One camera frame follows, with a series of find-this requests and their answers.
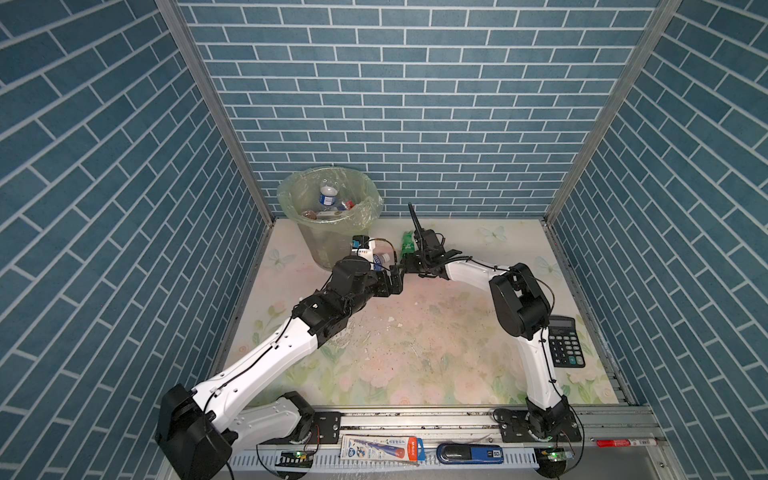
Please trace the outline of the blue red label bottle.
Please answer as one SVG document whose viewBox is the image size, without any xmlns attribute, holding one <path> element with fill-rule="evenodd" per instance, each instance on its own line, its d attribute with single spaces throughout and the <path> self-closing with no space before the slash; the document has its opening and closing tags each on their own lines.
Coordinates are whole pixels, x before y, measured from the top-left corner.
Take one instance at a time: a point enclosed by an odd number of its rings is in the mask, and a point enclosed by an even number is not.
<svg viewBox="0 0 768 480">
<path fill-rule="evenodd" d="M 338 204 L 336 205 L 336 208 L 339 211 L 349 211 L 354 207 L 355 207 L 355 203 L 349 200 L 339 201 Z"/>
</svg>

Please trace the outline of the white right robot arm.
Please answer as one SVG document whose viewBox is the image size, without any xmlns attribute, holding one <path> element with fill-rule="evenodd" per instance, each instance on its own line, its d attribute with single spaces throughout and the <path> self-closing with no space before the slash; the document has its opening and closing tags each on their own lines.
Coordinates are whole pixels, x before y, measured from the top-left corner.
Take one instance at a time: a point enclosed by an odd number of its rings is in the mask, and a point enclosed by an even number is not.
<svg viewBox="0 0 768 480">
<path fill-rule="evenodd" d="M 422 227 L 412 204 L 408 209 L 414 225 L 414 250 L 403 254 L 405 270 L 423 278 L 461 282 L 490 295 L 499 325 L 518 344 L 529 431 L 539 440 L 558 436 L 573 422 L 573 411 L 557 387 L 547 346 L 554 297 L 545 295 L 523 263 L 487 265 L 459 250 L 447 250 L 444 237 Z"/>
</svg>

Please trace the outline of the blue label water bottle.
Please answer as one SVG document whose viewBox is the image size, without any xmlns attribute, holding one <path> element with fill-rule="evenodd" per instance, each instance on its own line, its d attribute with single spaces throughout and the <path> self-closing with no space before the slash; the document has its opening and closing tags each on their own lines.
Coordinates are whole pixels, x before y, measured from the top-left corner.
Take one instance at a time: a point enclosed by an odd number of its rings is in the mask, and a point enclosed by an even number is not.
<svg viewBox="0 0 768 480">
<path fill-rule="evenodd" d="M 319 202 L 322 210 L 336 209 L 338 189 L 330 184 L 323 184 L 319 189 Z"/>
</svg>

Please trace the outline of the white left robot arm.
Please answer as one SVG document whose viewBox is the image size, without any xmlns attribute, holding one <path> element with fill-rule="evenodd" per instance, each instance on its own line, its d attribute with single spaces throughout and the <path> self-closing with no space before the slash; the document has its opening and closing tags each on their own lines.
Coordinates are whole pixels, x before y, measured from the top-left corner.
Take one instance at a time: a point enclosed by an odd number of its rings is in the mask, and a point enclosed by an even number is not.
<svg viewBox="0 0 768 480">
<path fill-rule="evenodd" d="M 211 479 L 241 451 L 273 440 L 302 442 L 314 409 L 296 392 L 258 408 L 249 403 L 285 370 L 346 328 L 373 297 L 398 295 L 398 264 L 375 269 L 363 257 L 338 261 L 324 287 L 294 306 L 288 319 L 260 345 L 224 371 L 160 399 L 155 440 L 182 479 Z"/>
</svg>

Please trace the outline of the small blue label bottle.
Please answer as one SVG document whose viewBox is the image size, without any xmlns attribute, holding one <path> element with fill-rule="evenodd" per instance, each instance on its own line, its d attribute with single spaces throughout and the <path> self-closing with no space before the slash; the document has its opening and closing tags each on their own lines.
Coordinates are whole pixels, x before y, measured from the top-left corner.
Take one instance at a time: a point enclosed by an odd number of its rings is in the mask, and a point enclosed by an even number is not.
<svg viewBox="0 0 768 480">
<path fill-rule="evenodd" d="M 375 253 L 373 255 L 373 265 L 376 271 L 389 270 L 394 260 L 389 253 Z"/>
</svg>

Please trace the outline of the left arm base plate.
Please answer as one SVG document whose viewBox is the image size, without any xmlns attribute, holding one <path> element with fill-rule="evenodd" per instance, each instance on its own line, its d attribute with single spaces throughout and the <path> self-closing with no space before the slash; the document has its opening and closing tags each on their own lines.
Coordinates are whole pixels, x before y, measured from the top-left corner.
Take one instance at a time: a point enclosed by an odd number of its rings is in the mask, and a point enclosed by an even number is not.
<svg viewBox="0 0 768 480">
<path fill-rule="evenodd" d="M 340 438 L 341 418 L 339 411 L 315 412 L 312 420 L 302 418 L 287 437 L 267 440 L 264 445 L 335 445 Z"/>
</svg>

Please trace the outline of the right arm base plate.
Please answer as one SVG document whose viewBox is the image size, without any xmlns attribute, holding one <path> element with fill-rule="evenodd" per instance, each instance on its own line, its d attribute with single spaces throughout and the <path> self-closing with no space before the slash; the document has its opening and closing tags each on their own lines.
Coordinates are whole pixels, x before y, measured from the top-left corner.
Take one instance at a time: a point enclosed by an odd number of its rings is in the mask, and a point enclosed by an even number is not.
<svg viewBox="0 0 768 480">
<path fill-rule="evenodd" d="M 541 410 L 535 407 L 526 411 L 497 408 L 491 417 L 498 424 L 505 443 L 579 442 L 583 439 L 582 429 L 570 409 Z"/>
</svg>

